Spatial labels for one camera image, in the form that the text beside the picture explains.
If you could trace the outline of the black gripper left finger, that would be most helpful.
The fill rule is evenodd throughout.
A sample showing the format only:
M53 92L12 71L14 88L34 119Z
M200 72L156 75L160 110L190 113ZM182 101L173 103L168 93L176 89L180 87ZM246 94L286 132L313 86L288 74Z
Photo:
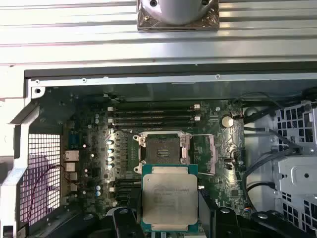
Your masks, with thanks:
M126 207L114 207L106 216L78 214L53 231L54 238L142 238L140 225L142 190L134 188Z

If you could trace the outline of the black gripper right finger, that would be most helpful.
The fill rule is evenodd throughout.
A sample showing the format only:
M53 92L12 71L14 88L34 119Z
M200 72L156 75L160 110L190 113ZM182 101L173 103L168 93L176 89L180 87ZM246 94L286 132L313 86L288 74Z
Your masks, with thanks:
M310 238L277 211L260 211L249 218L219 207L207 190L198 191L199 222L208 238Z

